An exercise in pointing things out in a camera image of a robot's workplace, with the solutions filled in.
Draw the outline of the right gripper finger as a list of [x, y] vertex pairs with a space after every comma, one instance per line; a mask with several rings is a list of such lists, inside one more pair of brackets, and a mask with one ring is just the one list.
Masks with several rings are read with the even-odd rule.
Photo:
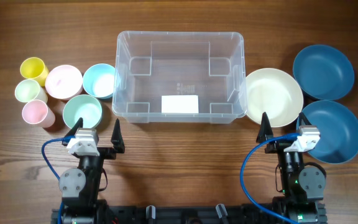
[[271, 138], [273, 138], [273, 131], [270, 125], [269, 117], [266, 112], [263, 112], [256, 142], [262, 143]]
[[309, 126], [311, 125], [308, 118], [303, 112], [301, 112], [298, 116], [298, 126], [302, 126], [302, 125], [309, 125]]

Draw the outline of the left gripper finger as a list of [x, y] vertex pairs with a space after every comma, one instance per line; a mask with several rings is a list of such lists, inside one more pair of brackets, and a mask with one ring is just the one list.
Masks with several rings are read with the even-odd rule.
[[114, 123], [114, 129], [111, 136], [111, 143], [113, 144], [113, 149], [115, 153], [120, 153], [120, 154], [125, 153], [125, 145], [121, 134], [121, 125], [119, 119], [116, 119]]
[[79, 128], [83, 127], [83, 118], [79, 118], [75, 125], [67, 132], [65, 137], [74, 136]]

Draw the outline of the mint green plastic bowl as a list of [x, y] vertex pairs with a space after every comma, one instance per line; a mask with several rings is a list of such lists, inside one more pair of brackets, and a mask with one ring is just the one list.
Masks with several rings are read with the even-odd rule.
[[103, 108], [101, 102], [90, 95], [78, 95], [70, 99], [63, 109], [63, 121], [72, 128], [82, 118], [84, 128], [95, 128], [101, 122]]

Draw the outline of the cream plastic plate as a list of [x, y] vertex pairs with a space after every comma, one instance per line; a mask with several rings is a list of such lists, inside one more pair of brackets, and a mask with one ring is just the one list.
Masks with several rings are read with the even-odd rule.
[[271, 127], [283, 127], [296, 120], [302, 111], [302, 90], [287, 72], [276, 68], [255, 70], [246, 76], [246, 88], [246, 115], [257, 124], [266, 113]]

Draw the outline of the dark blue plate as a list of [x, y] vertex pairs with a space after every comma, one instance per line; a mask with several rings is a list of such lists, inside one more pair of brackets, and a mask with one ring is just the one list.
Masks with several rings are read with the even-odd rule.
[[358, 119], [344, 105], [321, 100], [307, 105], [302, 113], [315, 125], [321, 139], [308, 154], [328, 164], [343, 164], [358, 154]]
[[344, 98], [355, 82], [355, 71], [348, 57], [323, 44], [299, 51], [293, 62], [293, 76], [304, 93], [317, 100]]

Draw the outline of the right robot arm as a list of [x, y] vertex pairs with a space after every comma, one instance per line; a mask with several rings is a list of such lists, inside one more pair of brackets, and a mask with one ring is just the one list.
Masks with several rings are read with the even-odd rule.
[[320, 131], [303, 113], [304, 124], [298, 127], [293, 139], [279, 139], [267, 143], [266, 154], [276, 154], [280, 171], [282, 197], [272, 201], [273, 211], [297, 223], [327, 223], [323, 199], [326, 171], [315, 162], [305, 163], [303, 153], [315, 148]]

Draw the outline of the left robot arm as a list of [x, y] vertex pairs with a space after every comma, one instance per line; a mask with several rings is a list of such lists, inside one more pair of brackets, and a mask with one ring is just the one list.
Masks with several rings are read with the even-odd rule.
[[125, 152], [120, 122], [117, 119], [111, 136], [111, 147], [99, 147], [99, 137], [94, 128], [84, 128], [79, 118], [62, 140], [68, 153], [79, 159], [78, 167], [66, 170], [58, 181], [62, 204], [58, 210], [57, 223], [118, 223], [119, 220], [108, 207], [107, 201], [99, 200], [98, 194], [105, 160], [115, 160]]

